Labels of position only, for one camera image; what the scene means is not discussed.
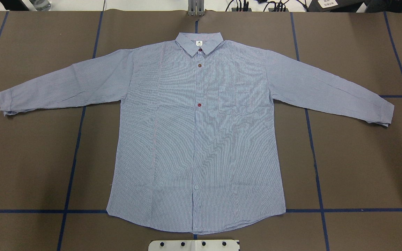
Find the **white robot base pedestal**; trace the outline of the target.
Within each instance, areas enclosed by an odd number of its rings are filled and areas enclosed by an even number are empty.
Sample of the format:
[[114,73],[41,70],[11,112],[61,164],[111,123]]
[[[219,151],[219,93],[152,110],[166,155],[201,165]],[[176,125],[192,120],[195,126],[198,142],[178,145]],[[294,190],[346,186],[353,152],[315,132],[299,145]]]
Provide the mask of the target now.
[[156,240],[148,246],[149,251],[240,251],[239,240]]

